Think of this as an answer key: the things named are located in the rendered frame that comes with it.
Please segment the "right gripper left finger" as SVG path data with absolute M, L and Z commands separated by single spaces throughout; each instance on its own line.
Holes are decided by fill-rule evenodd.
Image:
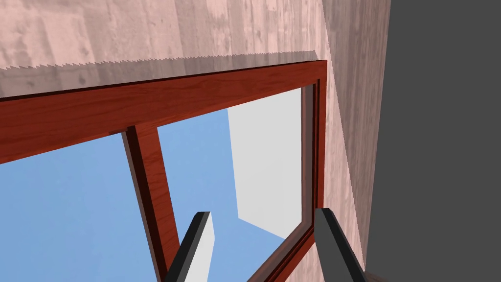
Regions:
M 214 242 L 211 213 L 196 213 L 164 282 L 208 282 Z

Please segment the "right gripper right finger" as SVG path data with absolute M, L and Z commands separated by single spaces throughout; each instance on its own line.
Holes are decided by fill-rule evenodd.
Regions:
M 314 237 L 325 282 L 367 282 L 364 271 L 330 208 L 315 210 Z

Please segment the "red-brown wooden window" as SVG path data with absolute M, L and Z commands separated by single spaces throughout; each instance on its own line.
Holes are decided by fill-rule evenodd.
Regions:
M 323 204 L 327 61 L 0 99 L 0 282 L 286 282 Z

